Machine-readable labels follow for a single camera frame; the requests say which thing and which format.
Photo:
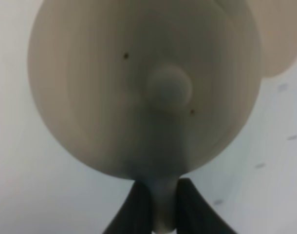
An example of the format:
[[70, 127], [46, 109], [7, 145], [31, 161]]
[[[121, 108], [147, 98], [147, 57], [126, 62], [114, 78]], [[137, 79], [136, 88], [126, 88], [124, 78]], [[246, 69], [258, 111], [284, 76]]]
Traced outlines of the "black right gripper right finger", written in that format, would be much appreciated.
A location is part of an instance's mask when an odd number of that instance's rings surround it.
[[178, 234], [236, 233], [210, 207], [189, 178], [178, 180], [175, 224]]

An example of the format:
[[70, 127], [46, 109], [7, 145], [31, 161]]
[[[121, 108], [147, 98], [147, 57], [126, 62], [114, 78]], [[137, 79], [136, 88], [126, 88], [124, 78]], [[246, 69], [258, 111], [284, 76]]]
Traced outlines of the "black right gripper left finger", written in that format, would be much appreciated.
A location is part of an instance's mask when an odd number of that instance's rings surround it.
[[104, 230], [105, 234], [153, 233], [155, 204], [149, 188], [136, 181], [120, 210]]

